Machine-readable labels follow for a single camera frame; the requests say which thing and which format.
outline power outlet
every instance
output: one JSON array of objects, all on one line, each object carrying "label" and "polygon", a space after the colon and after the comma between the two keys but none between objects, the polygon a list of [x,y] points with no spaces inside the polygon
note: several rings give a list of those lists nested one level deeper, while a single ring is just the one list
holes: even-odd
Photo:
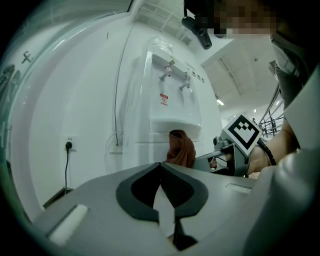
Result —
[{"label": "power outlet", "polygon": [[77,149],[78,149],[77,140],[78,140],[78,136],[76,135],[65,135],[63,140],[63,145],[65,145],[67,142],[71,142],[72,148],[70,149],[70,151],[77,152]]}]

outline brown towel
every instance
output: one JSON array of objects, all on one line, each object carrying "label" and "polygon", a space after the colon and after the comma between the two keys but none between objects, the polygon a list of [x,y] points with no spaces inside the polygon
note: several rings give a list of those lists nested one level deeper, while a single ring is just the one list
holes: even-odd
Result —
[{"label": "brown towel", "polygon": [[196,158],[194,143],[184,130],[172,130],[169,134],[170,149],[166,163],[191,168]]}]

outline warning label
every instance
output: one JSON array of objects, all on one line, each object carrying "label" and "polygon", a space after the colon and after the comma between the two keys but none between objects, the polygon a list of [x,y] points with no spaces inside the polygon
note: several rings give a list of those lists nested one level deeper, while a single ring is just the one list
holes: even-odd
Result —
[{"label": "warning label", "polygon": [[162,105],[164,105],[164,106],[168,106],[168,104],[167,104],[167,101],[169,99],[168,96],[160,93],[160,97],[161,97],[161,102],[160,103]]}]

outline person's arm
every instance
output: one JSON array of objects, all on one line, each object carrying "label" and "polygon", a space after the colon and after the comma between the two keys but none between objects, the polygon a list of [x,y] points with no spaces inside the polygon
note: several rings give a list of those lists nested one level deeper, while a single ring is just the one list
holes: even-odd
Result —
[{"label": "person's arm", "polygon": [[[299,146],[291,126],[285,119],[283,119],[281,131],[266,145],[277,164],[286,155],[296,151]],[[271,166],[268,155],[259,146],[256,146],[250,154],[248,174],[260,172],[267,166]]]}]

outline water dispenser faucet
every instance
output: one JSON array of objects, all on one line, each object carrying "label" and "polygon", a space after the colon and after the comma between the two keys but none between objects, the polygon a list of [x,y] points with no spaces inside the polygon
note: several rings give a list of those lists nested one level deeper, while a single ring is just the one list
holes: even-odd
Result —
[{"label": "water dispenser faucet", "polygon": [[166,66],[165,66],[165,73],[162,76],[159,76],[161,81],[165,81],[166,77],[170,77],[172,73],[172,65],[175,64],[174,60],[171,60]]},{"label": "water dispenser faucet", "polygon": [[190,76],[188,75],[188,72],[184,72],[184,84],[179,87],[179,89],[182,91],[185,87],[188,89],[190,88]]}]

